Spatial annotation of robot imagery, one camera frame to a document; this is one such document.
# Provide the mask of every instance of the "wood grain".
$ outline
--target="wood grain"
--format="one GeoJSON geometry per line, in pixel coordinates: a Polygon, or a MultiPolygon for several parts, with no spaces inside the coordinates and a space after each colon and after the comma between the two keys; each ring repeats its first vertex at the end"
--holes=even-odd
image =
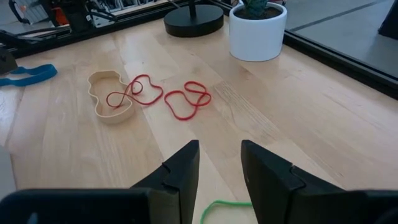
{"type": "MultiPolygon", "coordinates": [[[[194,223],[213,200],[249,200],[242,139],[346,189],[398,189],[398,102],[287,46],[268,62],[236,60],[228,19],[218,32],[192,39],[167,35],[162,20],[149,22],[18,63],[53,63],[59,71],[38,85],[0,89],[0,144],[12,155],[19,189],[129,187],[191,139],[201,147],[194,223]],[[134,105],[131,119],[107,126],[87,94],[86,79],[99,70],[125,80],[148,73],[165,91],[196,80],[213,100],[187,122],[160,100],[134,105]]],[[[142,83],[140,100],[158,94],[142,83]]],[[[182,116],[193,109],[180,96],[170,102],[182,116]]],[[[207,219],[255,222],[251,209],[221,208],[207,219]]]]}

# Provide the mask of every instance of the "soil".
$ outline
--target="soil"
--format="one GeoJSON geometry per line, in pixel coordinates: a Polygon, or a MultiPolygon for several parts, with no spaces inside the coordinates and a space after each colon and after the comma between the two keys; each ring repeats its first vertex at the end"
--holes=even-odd
{"type": "Polygon", "coordinates": [[[270,18],[279,16],[282,14],[282,12],[274,7],[268,7],[268,8],[266,8],[266,13],[264,13],[264,15],[262,15],[261,17],[252,17],[250,15],[247,15],[246,10],[243,8],[241,10],[235,11],[234,14],[236,17],[239,17],[242,19],[260,20],[260,19],[270,19],[270,18]]]}

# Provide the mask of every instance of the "rubber band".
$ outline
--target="rubber band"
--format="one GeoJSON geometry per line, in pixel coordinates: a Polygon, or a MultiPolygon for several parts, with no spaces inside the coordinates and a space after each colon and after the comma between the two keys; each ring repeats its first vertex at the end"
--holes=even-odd
{"type": "Polygon", "coordinates": [[[112,108],[115,108],[115,109],[116,109],[116,108],[119,108],[120,106],[122,106],[122,103],[123,103],[123,100],[124,100],[124,97],[125,97],[125,96],[130,97],[130,98],[133,99],[135,102],[137,102],[137,103],[139,103],[139,104],[141,104],[141,105],[146,105],[146,106],[148,106],[148,105],[154,104],[157,100],[159,100],[159,99],[163,96],[163,88],[160,87],[160,86],[158,86],[158,85],[152,84],[152,82],[150,81],[150,76],[149,76],[149,75],[147,75],[147,74],[141,74],[141,75],[138,75],[136,78],[134,78],[134,79],[128,84],[128,86],[126,87],[126,89],[124,90],[123,93],[122,93],[122,92],[118,92],[118,91],[113,91],[113,92],[111,92],[110,94],[108,94],[108,95],[106,96],[106,104],[108,104],[108,106],[110,106],[110,107],[112,107],[112,108]],[[140,93],[143,91],[143,89],[144,89],[144,86],[142,85],[142,83],[139,82],[139,81],[137,81],[137,79],[139,79],[139,78],[141,78],[141,77],[146,77],[146,78],[148,78],[149,84],[150,84],[152,87],[154,87],[154,88],[156,88],[156,89],[160,89],[160,94],[159,94],[158,96],[156,96],[156,98],[155,98],[154,100],[152,100],[152,101],[150,101],[150,102],[147,102],[147,103],[141,102],[141,101],[135,99],[134,97],[132,97],[132,96],[135,96],[135,95],[140,94],[140,93]],[[133,88],[133,86],[134,86],[135,83],[139,83],[140,86],[141,86],[141,89],[140,89],[139,91],[137,91],[137,92],[134,92],[134,88],[133,88]],[[123,97],[122,97],[122,99],[121,99],[121,101],[120,101],[120,103],[119,103],[118,105],[111,105],[111,104],[109,103],[109,97],[110,97],[111,95],[113,95],[113,94],[120,94],[120,95],[123,95],[123,97]]]}
{"type": "Polygon", "coordinates": [[[200,217],[200,224],[203,224],[205,221],[205,218],[207,216],[207,213],[210,211],[210,209],[213,208],[215,204],[220,204],[220,205],[228,205],[228,206],[234,206],[234,207],[252,207],[253,204],[251,202],[229,202],[229,201],[224,201],[224,200],[215,200],[209,206],[207,206],[203,213],[201,214],[200,217]]]}
{"type": "Polygon", "coordinates": [[[115,111],[115,113],[113,114],[103,113],[104,111],[101,109],[103,107],[102,103],[100,102],[97,93],[94,91],[93,86],[99,80],[107,78],[112,78],[112,79],[117,78],[119,82],[118,85],[122,86],[124,89],[126,89],[129,85],[128,83],[124,83],[122,81],[122,76],[118,72],[115,71],[95,72],[87,78],[87,82],[90,86],[88,88],[88,94],[95,103],[94,112],[97,118],[106,124],[116,124],[130,118],[134,114],[135,109],[133,107],[134,106],[133,101],[130,100],[130,98],[127,98],[127,100],[124,101],[124,104],[127,105],[125,108],[123,108],[123,110],[115,111]]]}
{"type": "Polygon", "coordinates": [[[196,113],[197,113],[199,107],[208,105],[208,104],[210,103],[210,101],[211,101],[211,95],[210,95],[210,93],[207,92],[206,87],[205,87],[203,84],[201,84],[201,83],[198,83],[198,82],[195,82],[195,81],[186,82],[186,83],[184,84],[184,89],[185,89],[186,91],[188,91],[188,92],[191,92],[191,93],[199,93],[199,94],[201,94],[201,95],[199,96],[199,98],[197,99],[197,102],[196,102],[196,103],[191,102],[191,101],[188,99],[188,97],[186,96],[186,94],[185,94],[183,91],[181,91],[181,90],[173,90],[173,91],[170,91],[170,92],[166,93],[166,95],[164,96],[164,102],[166,103],[167,106],[169,106],[169,108],[170,108],[170,110],[172,111],[174,117],[177,118],[177,119],[180,120],[180,121],[187,121],[187,120],[193,118],[193,117],[196,115],[196,113]],[[189,88],[188,85],[197,85],[197,86],[200,86],[200,87],[202,87],[202,88],[204,89],[204,91],[193,90],[193,89],[189,88]],[[170,105],[170,103],[167,101],[167,98],[168,98],[169,96],[173,95],[173,94],[181,94],[181,95],[183,95],[184,98],[185,98],[185,100],[186,100],[190,105],[192,105],[192,106],[195,107],[195,108],[193,109],[193,112],[192,112],[191,115],[186,116],[186,117],[181,117],[181,116],[179,116],[179,115],[177,115],[177,114],[175,113],[173,107],[172,107],[172,106],[170,105]],[[208,96],[208,100],[205,101],[205,102],[203,102],[203,103],[200,103],[201,100],[202,100],[205,96],[208,96]]]}
{"type": "Polygon", "coordinates": [[[26,78],[13,80],[10,78],[0,78],[0,86],[14,85],[14,86],[28,86],[39,82],[46,81],[54,77],[58,73],[57,69],[52,64],[41,65],[35,68],[18,67],[17,70],[11,74],[22,75],[28,74],[26,78]]]}
{"type": "MultiPolygon", "coordinates": [[[[166,105],[170,108],[170,110],[172,111],[174,117],[177,118],[177,119],[180,120],[180,121],[186,121],[186,120],[189,120],[189,119],[193,118],[193,117],[196,115],[196,113],[197,113],[199,107],[208,105],[208,104],[210,103],[210,101],[211,101],[211,95],[210,95],[210,93],[207,92],[206,87],[205,87],[203,84],[201,84],[201,83],[198,83],[198,82],[196,82],[196,81],[188,81],[188,82],[186,82],[186,83],[184,84],[184,89],[185,89],[187,92],[190,92],[190,93],[201,94],[201,95],[199,96],[199,98],[197,99],[197,102],[196,102],[196,103],[190,101],[190,100],[188,99],[188,97],[186,96],[185,92],[183,92],[182,90],[173,90],[173,91],[170,91],[170,92],[166,93],[165,96],[164,96],[164,102],[165,102],[166,105]],[[190,85],[199,86],[199,87],[203,88],[203,91],[194,90],[194,89],[192,89],[192,88],[189,88],[190,85]],[[171,95],[174,95],[174,94],[181,94],[181,95],[183,95],[184,98],[185,98],[185,100],[186,100],[190,105],[194,106],[193,113],[192,113],[191,115],[186,116],[186,117],[181,117],[181,116],[179,116],[179,115],[177,115],[177,114],[175,113],[173,107],[172,107],[171,104],[167,101],[167,98],[168,98],[169,96],[171,96],[171,95]],[[208,96],[208,99],[207,99],[206,101],[204,101],[204,102],[201,102],[202,99],[203,99],[204,97],[206,97],[206,96],[208,96]]],[[[159,99],[163,96],[163,88],[162,88],[161,86],[152,84],[149,75],[147,75],[147,74],[141,74],[141,75],[138,75],[136,78],[134,78],[134,79],[128,84],[128,86],[126,87],[126,89],[124,89],[123,92],[113,91],[113,92],[111,92],[110,94],[108,94],[108,95],[106,96],[106,104],[108,104],[108,106],[110,106],[110,107],[112,107],[112,108],[115,108],[115,109],[116,109],[116,108],[119,108],[120,106],[122,106],[124,97],[126,97],[126,96],[128,96],[129,98],[133,99],[134,101],[136,101],[137,103],[139,103],[139,104],[141,104],[141,105],[146,105],[146,106],[148,106],[148,105],[154,104],[157,100],[159,100],[159,99]],[[153,88],[160,89],[160,94],[159,94],[154,100],[152,100],[152,101],[150,101],[150,102],[141,102],[141,101],[139,101],[139,100],[137,100],[137,99],[135,99],[135,98],[133,97],[133,96],[136,96],[136,95],[140,94],[140,93],[143,91],[143,89],[144,89],[144,86],[142,85],[142,83],[141,83],[140,81],[138,81],[138,79],[141,78],[141,77],[146,77],[146,78],[148,78],[149,84],[150,84],[153,88]],[[141,86],[141,89],[140,89],[139,91],[134,91],[134,84],[136,84],[136,83],[140,84],[140,86],[141,86]],[[117,105],[112,105],[112,104],[109,102],[109,97],[110,97],[111,95],[113,95],[113,94],[123,95],[123,97],[121,98],[121,101],[120,101],[119,104],[117,104],[117,105]]]]}

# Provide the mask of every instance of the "white planter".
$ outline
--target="white planter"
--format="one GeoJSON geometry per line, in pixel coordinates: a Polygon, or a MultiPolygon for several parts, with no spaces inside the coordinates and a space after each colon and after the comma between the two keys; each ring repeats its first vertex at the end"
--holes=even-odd
{"type": "Polygon", "coordinates": [[[249,62],[270,60],[280,54],[284,39],[287,10],[269,2],[281,15],[262,20],[236,17],[234,12],[244,6],[238,4],[229,12],[229,51],[231,55],[249,62]]]}

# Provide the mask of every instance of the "gray floor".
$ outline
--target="gray floor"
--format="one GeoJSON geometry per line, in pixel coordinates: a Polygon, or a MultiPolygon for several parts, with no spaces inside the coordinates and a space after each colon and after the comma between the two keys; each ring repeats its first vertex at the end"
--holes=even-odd
{"type": "Polygon", "coordinates": [[[341,12],[374,2],[375,0],[287,0],[286,29],[310,24],[341,12]]]}
{"type": "Polygon", "coordinates": [[[22,32],[49,28],[51,26],[52,24],[48,21],[38,22],[32,25],[21,24],[12,13],[8,5],[8,0],[0,0],[0,29],[13,34],[20,34],[22,32]]]}
{"type": "Polygon", "coordinates": [[[296,33],[398,77],[398,40],[383,37],[377,32],[393,2],[382,0],[369,4],[365,0],[365,7],[325,16],[324,20],[308,24],[295,19],[292,12],[296,9],[290,6],[288,20],[295,24],[296,27],[291,29],[296,33]]]}

